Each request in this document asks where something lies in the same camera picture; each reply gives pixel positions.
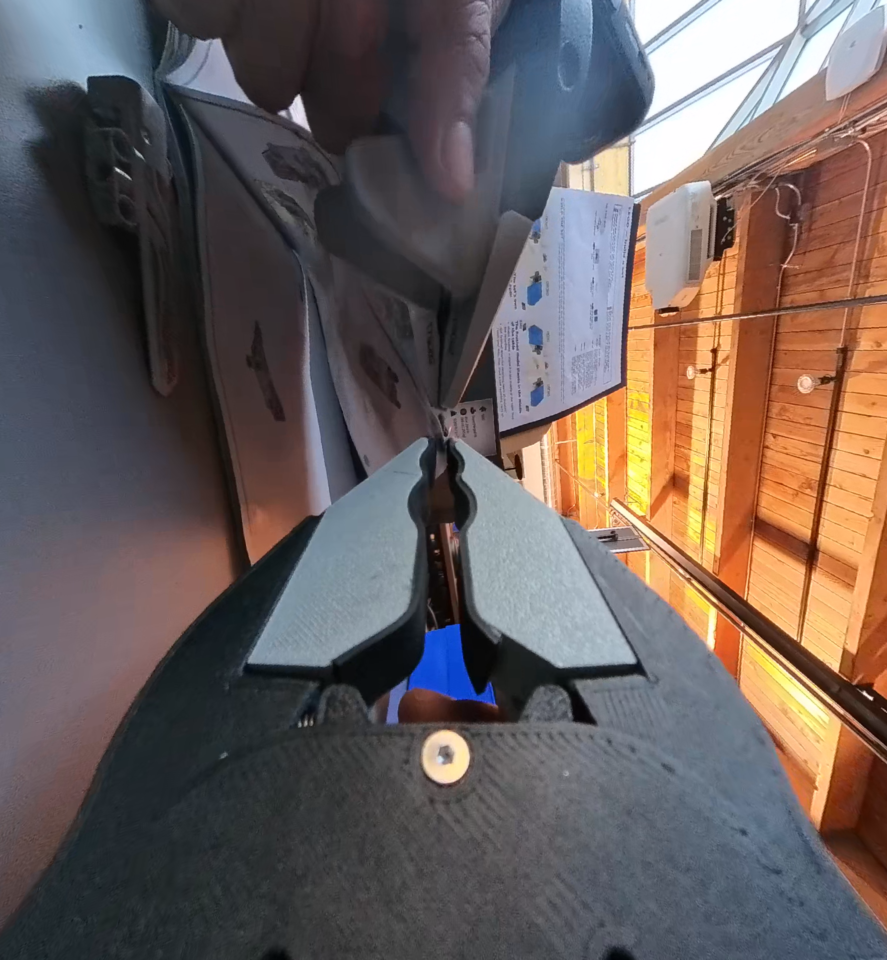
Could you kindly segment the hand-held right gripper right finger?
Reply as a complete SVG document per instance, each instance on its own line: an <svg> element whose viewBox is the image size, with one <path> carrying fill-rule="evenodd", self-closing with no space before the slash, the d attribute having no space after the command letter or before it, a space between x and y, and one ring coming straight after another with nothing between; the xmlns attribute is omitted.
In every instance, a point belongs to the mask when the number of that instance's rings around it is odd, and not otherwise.
<svg viewBox="0 0 887 960"><path fill-rule="evenodd" d="M541 687L641 675L563 518L462 440L447 443L463 658L510 712Z"/></svg>

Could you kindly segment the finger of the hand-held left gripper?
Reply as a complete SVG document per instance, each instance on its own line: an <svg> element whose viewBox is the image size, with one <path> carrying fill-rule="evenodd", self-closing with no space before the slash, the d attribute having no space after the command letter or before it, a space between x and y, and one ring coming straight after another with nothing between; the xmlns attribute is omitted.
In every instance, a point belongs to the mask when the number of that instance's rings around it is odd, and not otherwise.
<svg viewBox="0 0 887 960"><path fill-rule="evenodd" d="M481 285L476 294L464 301L464 328L460 366L452 392L455 406L474 376L474 371L498 309L517 268L522 251L530 236L533 220L515 210L504 212L498 222Z"/></svg>
<svg viewBox="0 0 887 960"><path fill-rule="evenodd" d="M453 403L452 393L460 366L465 327L465 305L450 291L444 290L437 310L439 361L437 406Z"/></svg>

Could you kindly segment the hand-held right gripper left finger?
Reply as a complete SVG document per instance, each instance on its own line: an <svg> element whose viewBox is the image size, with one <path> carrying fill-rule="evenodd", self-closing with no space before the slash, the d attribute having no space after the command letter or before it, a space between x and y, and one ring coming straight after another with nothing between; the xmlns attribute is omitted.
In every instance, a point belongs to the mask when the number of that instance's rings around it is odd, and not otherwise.
<svg viewBox="0 0 887 960"><path fill-rule="evenodd" d="M374 703L414 671L425 646L437 453L432 438L413 442L321 516L248 672L349 686Z"/></svg>

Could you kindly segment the lego instruction booklet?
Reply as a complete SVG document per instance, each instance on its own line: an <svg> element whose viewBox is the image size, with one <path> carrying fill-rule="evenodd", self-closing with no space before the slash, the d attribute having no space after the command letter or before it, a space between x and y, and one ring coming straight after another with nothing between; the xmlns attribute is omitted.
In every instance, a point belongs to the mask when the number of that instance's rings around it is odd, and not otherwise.
<svg viewBox="0 0 887 960"><path fill-rule="evenodd" d="M437 318L320 242L314 203L342 163L301 101L256 107L221 41L173 25L157 76L186 137L202 332L254 564L415 440L443 435Z"/></svg>

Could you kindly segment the person's right hand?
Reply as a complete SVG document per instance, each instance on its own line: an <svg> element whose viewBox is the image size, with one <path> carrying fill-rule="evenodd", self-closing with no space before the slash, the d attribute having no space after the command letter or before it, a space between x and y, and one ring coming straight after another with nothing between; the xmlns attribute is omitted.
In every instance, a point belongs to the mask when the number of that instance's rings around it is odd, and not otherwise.
<svg viewBox="0 0 887 960"><path fill-rule="evenodd" d="M397 720L399 724L452 726L500 723L505 715L499 706L489 702L455 699L434 690L414 688L400 699Z"/></svg>

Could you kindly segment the person's left hand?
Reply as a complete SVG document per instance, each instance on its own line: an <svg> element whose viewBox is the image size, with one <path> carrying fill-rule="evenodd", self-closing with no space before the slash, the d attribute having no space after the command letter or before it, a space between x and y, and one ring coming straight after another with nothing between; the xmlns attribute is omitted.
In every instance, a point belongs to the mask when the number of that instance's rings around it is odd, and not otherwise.
<svg viewBox="0 0 887 960"><path fill-rule="evenodd" d="M474 188L475 119L506 1L401 2L407 128L426 181L461 202ZM341 154L370 135L389 93L389 2L157 1L197 40L221 42L248 100L277 114L301 99L317 143Z"/></svg>

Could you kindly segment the printed sheet with blue pictures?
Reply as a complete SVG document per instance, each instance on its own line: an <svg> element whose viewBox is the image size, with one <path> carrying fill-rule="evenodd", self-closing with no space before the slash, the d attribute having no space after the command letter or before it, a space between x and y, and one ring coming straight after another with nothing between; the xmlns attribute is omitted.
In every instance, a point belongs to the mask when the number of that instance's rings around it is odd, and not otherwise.
<svg viewBox="0 0 887 960"><path fill-rule="evenodd" d="M491 329L501 439L626 385L639 223L629 197L551 189Z"/></svg>

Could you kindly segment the small white printed label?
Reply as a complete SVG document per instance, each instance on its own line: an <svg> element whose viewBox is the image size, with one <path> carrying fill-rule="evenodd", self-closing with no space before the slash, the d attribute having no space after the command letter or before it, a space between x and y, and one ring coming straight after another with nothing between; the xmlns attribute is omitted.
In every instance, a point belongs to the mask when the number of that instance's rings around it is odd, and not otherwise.
<svg viewBox="0 0 887 960"><path fill-rule="evenodd" d="M498 455L498 430L492 399L468 400L446 407L441 413L447 438L464 442L485 458Z"/></svg>

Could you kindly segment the blue object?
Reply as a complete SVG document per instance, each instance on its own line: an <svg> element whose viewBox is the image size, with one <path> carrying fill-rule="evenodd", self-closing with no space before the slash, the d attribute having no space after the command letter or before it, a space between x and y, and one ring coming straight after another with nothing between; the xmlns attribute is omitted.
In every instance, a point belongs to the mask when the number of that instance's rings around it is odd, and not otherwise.
<svg viewBox="0 0 887 960"><path fill-rule="evenodd" d="M458 624L426 632L423 655L406 681L406 690L428 690L456 701L497 705L490 684L482 692L474 688L465 665Z"/></svg>

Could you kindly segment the skylight window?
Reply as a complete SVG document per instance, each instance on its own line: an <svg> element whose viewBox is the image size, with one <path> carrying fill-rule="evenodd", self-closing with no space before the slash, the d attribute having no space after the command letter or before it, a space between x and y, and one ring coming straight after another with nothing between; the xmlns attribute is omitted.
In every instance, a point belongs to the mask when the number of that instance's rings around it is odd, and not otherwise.
<svg viewBox="0 0 887 960"><path fill-rule="evenodd" d="M629 139L629 194L641 199L827 66L837 39L887 2L635 1L655 80Z"/></svg>

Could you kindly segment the white ceiling projector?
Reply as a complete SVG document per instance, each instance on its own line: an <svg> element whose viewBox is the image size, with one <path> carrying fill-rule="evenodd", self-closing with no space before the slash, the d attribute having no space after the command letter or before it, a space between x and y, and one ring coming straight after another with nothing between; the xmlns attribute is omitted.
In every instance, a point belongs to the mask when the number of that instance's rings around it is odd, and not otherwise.
<svg viewBox="0 0 887 960"><path fill-rule="evenodd" d="M685 183L650 205L645 222L645 289L654 312L688 307L714 254L716 201L710 181Z"/></svg>

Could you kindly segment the thin metal rod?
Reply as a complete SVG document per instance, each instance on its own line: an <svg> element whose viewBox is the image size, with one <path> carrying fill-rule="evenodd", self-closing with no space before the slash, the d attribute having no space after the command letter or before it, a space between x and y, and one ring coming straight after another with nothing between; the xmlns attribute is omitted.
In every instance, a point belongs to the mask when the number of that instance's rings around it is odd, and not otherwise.
<svg viewBox="0 0 887 960"><path fill-rule="evenodd" d="M714 316L705 316L698 318L683 318L674 320L661 320L650 323L640 323L630 325L628 331L644 330L671 330L697 327L701 324L718 325L725 323L740 323L759 321L781 316L822 313L827 311L862 309L872 306L887 306L887 294L874 294L865 296L851 296L839 299L815 301L806 304L777 306L760 311L747 311L733 314L720 314Z"/></svg>

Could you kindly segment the black ceiling rail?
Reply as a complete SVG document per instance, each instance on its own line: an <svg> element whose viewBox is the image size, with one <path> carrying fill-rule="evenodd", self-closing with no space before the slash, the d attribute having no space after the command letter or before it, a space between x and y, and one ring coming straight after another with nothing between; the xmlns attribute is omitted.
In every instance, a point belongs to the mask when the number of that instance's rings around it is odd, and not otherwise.
<svg viewBox="0 0 887 960"><path fill-rule="evenodd" d="M842 677L624 502L612 499L609 509L887 766L887 698L882 693L869 684L855 684Z"/></svg>

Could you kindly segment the white wall-mounted box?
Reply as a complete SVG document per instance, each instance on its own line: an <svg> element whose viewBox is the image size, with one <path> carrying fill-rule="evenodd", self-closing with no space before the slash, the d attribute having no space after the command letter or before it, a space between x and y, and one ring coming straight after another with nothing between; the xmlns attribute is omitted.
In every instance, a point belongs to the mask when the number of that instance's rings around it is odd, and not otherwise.
<svg viewBox="0 0 887 960"><path fill-rule="evenodd" d="M854 19L830 47L824 72L824 99L850 95L882 68L887 51L887 4L879 2Z"/></svg>

